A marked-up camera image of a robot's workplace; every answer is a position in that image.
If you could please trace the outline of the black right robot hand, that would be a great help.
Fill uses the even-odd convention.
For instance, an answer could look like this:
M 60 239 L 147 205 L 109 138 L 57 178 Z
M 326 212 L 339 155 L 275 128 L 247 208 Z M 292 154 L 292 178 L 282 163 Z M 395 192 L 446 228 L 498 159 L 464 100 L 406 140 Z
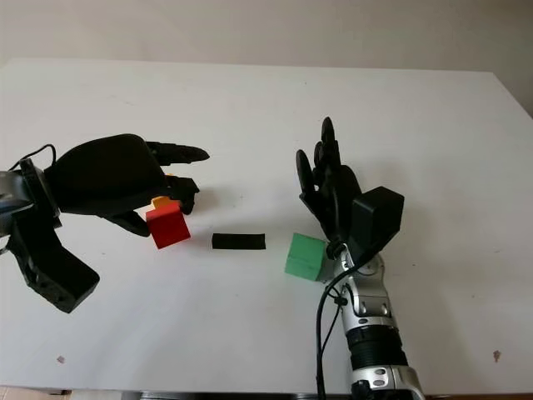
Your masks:
M 361 188 L 355 173 L 341 163 L 339 144 L 332 120 L 325 117 L 321 140 L 309 163 L 303 150 L 296 152 L 296 170 L 301 186 L 300 199 L 321 225 L 327 239 L 345 243 L 351 229 L 351 207 Z

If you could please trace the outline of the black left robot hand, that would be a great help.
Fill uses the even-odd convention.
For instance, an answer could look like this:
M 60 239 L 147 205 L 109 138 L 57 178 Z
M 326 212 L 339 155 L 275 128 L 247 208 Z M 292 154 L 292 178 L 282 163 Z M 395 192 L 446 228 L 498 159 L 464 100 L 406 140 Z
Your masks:
M 61 212 L 104 218 L 148 237 L 148 225 L 138 208 L 163 196 L 177 200 L 188 215 L 199 193 L 189 177 L 167 176 L 162 169 L 208 158 L 207 151 L 199 147 L 150 142 L 127 133 L 74 147 L 46 168 L 44 175 Z

